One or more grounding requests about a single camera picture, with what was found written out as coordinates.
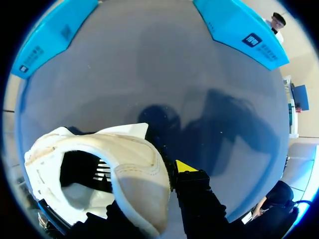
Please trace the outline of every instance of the white shoe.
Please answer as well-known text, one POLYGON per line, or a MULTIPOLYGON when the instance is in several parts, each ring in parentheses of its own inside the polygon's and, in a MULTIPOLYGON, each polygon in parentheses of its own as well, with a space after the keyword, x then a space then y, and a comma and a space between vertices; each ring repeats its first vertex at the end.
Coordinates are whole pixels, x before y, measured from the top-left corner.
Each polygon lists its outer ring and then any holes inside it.
POLYGON ((66 222, 84 222, 91 212, 106 218, 106 206, 114 198, 125 216, 149 237, 166 227, 169 179, 163 159, 144 139, 148 125, 132 124, 73 135, 64 127, 39 138, 25 153, 25 167, 34 196, 66 222), (64 153, 84 151, 98 156, 110 167, 113 193, 73 183, 61 188, 64 153))

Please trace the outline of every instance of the man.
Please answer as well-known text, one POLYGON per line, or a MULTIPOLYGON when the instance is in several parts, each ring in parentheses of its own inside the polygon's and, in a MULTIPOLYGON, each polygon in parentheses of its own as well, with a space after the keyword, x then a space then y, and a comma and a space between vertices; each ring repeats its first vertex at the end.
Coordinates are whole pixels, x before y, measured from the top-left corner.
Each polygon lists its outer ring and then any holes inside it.
POLYGON ((263 214, 272 207, 283 207, 294 198, 294 193, 288 184, 278 181, 272 190, 257 204, 252 218, 263 214))
POLYGON ((274 12, 273 16, 271 17, 272 21, 264 20, 266 24, 271 28, 274 32, 276 38, 279 40, 281 44, 284 42, 284 38, 281 35, 279 29, 283 28, 286 25, 285 19, 279 14, 274 12))

